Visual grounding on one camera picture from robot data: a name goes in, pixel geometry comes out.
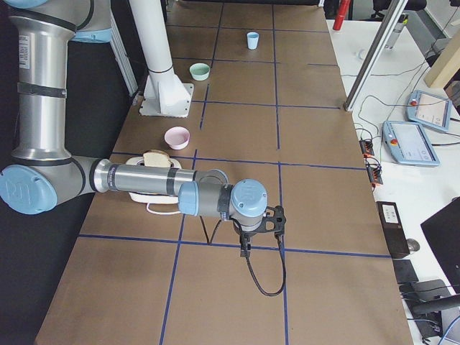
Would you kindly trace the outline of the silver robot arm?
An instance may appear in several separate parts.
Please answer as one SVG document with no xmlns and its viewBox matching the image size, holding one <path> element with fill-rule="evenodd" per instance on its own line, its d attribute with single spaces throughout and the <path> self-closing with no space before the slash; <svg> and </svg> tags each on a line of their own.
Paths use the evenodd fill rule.
<svg viewBox="0 0 460 345">
<path fill-rule="evenodd" d="M 258 181 L 230 184 L 220 170 L 116 164 L 65 148 L 68 43 L 111 39 L 109 1 L 10 1 L 19 33 L 19 143 L 1 171 L 1 198 L 24 214 L 49 211 L 86 193 L 125 191 L 178 199 L 181 213 L 231 221 L 240 236 L 273 232 L 285 215 Z"/>
</svg>

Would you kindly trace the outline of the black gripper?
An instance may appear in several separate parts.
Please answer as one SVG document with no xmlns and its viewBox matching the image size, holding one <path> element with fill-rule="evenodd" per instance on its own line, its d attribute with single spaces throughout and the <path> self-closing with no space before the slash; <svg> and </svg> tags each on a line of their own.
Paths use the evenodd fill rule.
<svg viewBox="0 0 460 345">
<path fill-rule="evenodd" d="M 262 217 L 261 224 L 259 225 L 259 233 L 285 233 L 285 212 L 282 206 L 267 207 L 265 215 Z"/>
</svg>

